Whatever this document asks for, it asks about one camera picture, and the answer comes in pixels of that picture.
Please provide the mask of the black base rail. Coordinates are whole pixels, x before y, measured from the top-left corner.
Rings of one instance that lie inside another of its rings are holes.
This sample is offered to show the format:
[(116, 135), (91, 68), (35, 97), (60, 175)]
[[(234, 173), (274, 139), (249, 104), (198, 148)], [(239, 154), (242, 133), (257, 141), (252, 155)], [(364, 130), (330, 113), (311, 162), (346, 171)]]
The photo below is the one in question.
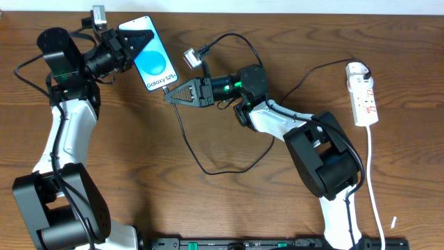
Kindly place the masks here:
[[(326, 240), (315, 238), (280, 239), (280, 240), (199, 240), (199, 239), (178, 239), (178, 238), (158, 238), (147, 243), (145, 249), (152, 250), (326, 250), (337, 249), (330, 246)], [(379, 240), (364, 238), (355, 245), (354, 248), (361, 250), (381, 249)], [(388, 240), (386, 248), (388, 250), (409, 250), (408, 240)]]

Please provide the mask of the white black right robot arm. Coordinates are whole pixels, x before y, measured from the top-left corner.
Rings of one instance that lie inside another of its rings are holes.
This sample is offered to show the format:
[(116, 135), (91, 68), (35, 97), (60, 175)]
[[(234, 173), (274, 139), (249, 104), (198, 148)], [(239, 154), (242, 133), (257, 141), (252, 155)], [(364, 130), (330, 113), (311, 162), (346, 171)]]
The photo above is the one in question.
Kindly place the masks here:
[(197, 108), (238, 100), (233, 110), (242, 126), (286, 144), (304, 185), (320, 200), (327, 243), (334, 249), (358, 249), (362, 234), (354, 195), (364, 183), (364, 165), (332, 113), (304, 114), (269, 99), (266, 72), (260, 65), (226, 76), (205, 72), (167, 90), (164, 100)]

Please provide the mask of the small white paper scrap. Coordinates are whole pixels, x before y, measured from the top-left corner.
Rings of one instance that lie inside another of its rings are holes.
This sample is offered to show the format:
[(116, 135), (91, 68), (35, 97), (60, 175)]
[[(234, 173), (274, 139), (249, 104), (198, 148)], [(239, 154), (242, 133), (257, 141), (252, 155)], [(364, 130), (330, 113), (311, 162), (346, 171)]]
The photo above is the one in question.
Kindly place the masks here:
[(397, 221), (397, 217), (394, 216), (393, 219), (392, 219), (392, 222), (391, 222), (391, 229), (394, 229), (394, 228), (395, 228), (396, 221)]

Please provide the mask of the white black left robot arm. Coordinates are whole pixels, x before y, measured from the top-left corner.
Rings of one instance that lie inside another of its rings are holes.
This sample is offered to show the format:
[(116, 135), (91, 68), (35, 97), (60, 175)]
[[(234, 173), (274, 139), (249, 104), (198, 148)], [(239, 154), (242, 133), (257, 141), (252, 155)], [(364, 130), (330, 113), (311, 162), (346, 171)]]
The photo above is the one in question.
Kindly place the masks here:
[(148, 29), (94, 33), (93, 48), (82, 53), (74, 40), (85, 36), (83, 29), (70, 33), (55, 27), (37, 39), (50, 68), (43, 93), (53, 121), (39, 162), (13, 183), (15, 201), (37, 249), (149, 249), (134, 226), (111, 219), (85, 164), (99, 117), (100, 85), (107, 75), (130, 69), (154, 34)]

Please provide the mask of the blue Galaxy smartphone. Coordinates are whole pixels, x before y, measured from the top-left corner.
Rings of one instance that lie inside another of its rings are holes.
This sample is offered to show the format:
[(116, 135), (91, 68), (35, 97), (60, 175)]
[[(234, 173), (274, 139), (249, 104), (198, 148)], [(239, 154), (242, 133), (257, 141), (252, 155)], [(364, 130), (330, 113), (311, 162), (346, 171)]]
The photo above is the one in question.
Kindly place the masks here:
[(125, 31), (152, 30), (154, 34), (153, 39), (135, 59), (135, 66), (149, 92), (178, 80), (176, 70), (149, 16), (122, 23), (118, 28)]

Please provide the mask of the white power strip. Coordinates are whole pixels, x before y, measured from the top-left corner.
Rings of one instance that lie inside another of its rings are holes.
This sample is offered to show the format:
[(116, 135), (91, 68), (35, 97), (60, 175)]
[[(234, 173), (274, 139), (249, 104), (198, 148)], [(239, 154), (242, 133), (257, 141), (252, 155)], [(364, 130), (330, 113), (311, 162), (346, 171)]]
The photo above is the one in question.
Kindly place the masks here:
[(379, 119), (373, 92), (374, 80), (369, 69), (362, 62), (350, 62), (345, 70), (355, 125), (366, 127), (375, 124)]

